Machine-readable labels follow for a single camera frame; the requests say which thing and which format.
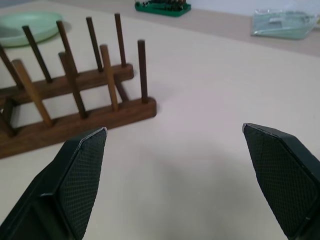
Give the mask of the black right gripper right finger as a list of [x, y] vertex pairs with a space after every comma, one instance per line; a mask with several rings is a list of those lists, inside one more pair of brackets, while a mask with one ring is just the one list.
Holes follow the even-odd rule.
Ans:
[[288, 240], [320, 240], [320, 160], [294, 135], [242, 127], [259, 187]]

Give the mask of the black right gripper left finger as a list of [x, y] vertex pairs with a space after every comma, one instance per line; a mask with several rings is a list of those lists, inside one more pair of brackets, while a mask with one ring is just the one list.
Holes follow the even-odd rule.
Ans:
[[101, 177], [106, 127], [67, 140], [0, 225], [0, 240], [82, 240]]

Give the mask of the wooden dish rack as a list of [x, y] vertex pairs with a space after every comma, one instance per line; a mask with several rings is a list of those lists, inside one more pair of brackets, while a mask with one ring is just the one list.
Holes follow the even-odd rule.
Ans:
[[[118, 65], [111, 64], [107, 45], [98, 44], [91, 17], [86, 18], [86, 23], [97, 64], [97, 68], [93, 70], [78, 72], [61, 20], [57, 21], [56, 25], [64, 45], [64, 51], [58, 54], [64, 70], [62, 76], [56, 78], [50, 76], [27, 25], [22, 29], [43, 72], [43, 80], [32, 81], [23, 62], [20, 59], [10, 60], [0, 45], [0, 60], [15, 82], [13, 87], [0, 88], [0, 159], [65, 142], [72, 136], [93, 128], [114, 129], [157, 115], [157, 102], [148, 95], [146, 47], [143, 39], [137, 42], [141, 97], [130, 99], [123, 86], [123, 81], [134, 77], [134, 68], [126, 61], [121, 15], [116, 13], [114, 18], [121, 60]], [[101, 86], [107, 86], [111, 104], [87, 110], [81, 91]], [[67, 94], [72, 94], [78, 112], [51, 118], [44, 100]], [[14, 109], [28, 103], [35, 105], [42, 121], [14, 127], [12, 125]]]

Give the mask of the clear plastic bag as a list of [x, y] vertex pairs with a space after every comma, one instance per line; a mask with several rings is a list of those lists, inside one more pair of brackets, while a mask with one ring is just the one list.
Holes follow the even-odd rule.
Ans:
[[320, 27], [320, 14], [301, 10], [257, 9], [251, 18], [251, 35], [303, 40]]

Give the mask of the green tray with dark items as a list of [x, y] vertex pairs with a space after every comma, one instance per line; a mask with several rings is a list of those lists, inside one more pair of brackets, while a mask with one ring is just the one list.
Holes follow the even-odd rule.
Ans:
[[156, 14], [168, 17], [180, 17], [192, 9], [186, 0], [136, 0], [134, 8], [137, 12]]

